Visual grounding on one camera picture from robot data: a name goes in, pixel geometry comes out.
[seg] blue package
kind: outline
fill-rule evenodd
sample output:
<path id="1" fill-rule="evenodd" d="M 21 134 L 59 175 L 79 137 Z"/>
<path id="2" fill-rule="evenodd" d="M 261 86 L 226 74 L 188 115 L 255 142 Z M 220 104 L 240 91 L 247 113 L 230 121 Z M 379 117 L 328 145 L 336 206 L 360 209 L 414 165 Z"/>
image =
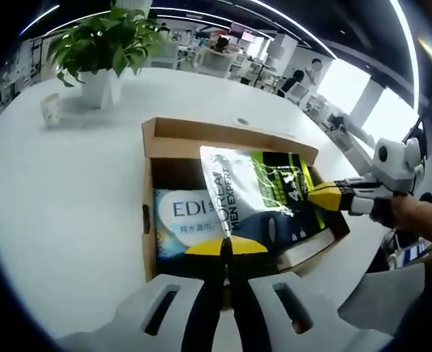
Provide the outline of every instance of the blue package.
<path id="1" fill-rule="evenodd" d="M 224 237 L 207 190 L 154 189 L 154 215 L 158 260 L 177 257 L 189 247 Z"/>

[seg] box flap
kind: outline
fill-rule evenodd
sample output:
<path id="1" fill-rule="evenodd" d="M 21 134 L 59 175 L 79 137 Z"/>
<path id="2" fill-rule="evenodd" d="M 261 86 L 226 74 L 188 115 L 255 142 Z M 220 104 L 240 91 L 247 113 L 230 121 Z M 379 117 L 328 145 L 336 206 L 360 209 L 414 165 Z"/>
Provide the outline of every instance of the box flap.
<path id="1" fill-rule="evenodd" d="M 148 158 L 199 158 L 203 145 L 298 153 L 309 165 L 313 165 L 318 154 L 314 147 L 265 133 L 164 117 L 143 123 L 142 137 Z"/>

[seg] white flower pot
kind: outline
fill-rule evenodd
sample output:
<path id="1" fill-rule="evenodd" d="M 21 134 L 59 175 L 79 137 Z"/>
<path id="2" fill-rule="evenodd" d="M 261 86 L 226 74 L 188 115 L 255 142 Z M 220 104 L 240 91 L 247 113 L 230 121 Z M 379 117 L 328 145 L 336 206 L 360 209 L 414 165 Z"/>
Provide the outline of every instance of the white flower pot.
<path id="1" fill-rule="evenodd" d="M 113 106 L 121 96 L 122 79 L 113 70 L 99 70 L 97 74 L 82 72 L 82 98 L 94 109 Z"/>

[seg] green leaves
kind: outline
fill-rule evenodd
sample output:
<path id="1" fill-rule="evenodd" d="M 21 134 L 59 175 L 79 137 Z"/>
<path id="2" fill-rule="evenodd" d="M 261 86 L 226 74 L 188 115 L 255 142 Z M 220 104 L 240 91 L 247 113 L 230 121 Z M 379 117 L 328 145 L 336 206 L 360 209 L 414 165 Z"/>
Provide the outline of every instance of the green leaves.
<path id="1" fill-rule="evenodd" d="M 163 37 L 155 31 L 155 21 L 144 18 L 142 10 L 113 7 L 110 13 L 88 18 L 76 28 L 54 39 L 48 59 L 59 65 L 58 78 L 66 87 L 64 73 L 78 82 L 80 72 L 114 70 L 118 76 L 126 67 L 137 74 L 148 56 L 160 51 Z"/>

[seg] white desk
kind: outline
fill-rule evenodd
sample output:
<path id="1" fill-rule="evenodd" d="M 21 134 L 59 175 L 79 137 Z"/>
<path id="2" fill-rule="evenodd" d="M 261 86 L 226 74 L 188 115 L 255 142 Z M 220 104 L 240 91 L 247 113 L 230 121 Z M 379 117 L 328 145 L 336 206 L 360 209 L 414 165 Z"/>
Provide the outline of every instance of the white desk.
<path id="1" fill-rule="evenodd" d="M 54 79 L 30 87 L 0 116 L 0 263 L 26 308 L 53 337 L 108 323 L 144 284 L 141 123 L 155 116 L 290 134 L 320 152 L 326 179 L 354 177 L 343 154 L 287 100 L 236 82 L 145 68 L 126 73 L 112 111 L 81 110 L 78 88 Z M 44 129 L 39 102 L 67 102 L 67 128 Z M 382 239 L 368 217 L 347 217 L 351 234 L 305 278 L 339 307 Z"/>

